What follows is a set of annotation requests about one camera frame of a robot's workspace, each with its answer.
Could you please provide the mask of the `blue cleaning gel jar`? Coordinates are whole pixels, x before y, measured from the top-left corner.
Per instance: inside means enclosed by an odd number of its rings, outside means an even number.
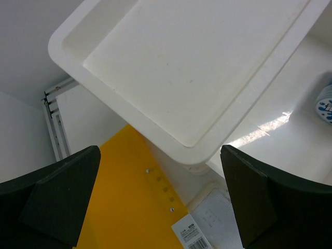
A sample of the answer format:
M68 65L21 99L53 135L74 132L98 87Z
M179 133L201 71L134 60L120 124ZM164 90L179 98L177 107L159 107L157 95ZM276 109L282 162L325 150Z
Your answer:
M331 84L325 86L318 95L315 111L323 121L331 125Z

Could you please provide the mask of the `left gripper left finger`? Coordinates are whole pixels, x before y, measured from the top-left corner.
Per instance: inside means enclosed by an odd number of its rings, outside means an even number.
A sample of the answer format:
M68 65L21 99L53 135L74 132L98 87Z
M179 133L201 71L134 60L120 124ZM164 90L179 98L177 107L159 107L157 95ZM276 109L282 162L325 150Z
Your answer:
M1 248L74 248L101 161L89 146L1 183Z

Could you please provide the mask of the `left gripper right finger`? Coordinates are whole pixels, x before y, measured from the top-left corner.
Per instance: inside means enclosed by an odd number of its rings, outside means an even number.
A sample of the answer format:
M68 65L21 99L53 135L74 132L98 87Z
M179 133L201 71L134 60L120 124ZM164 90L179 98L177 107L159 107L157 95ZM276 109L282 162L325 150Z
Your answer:
M331 248L331 186L231 145L220 158L243 248Z

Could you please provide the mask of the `white drawer cabinet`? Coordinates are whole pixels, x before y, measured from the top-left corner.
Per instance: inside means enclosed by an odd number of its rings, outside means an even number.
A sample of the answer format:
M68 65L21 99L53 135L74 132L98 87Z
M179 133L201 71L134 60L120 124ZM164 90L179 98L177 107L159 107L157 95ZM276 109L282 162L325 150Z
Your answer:
M48 52L144 139L188 204L215 172L211 130L258 65L231 33L256 1L84 1Z

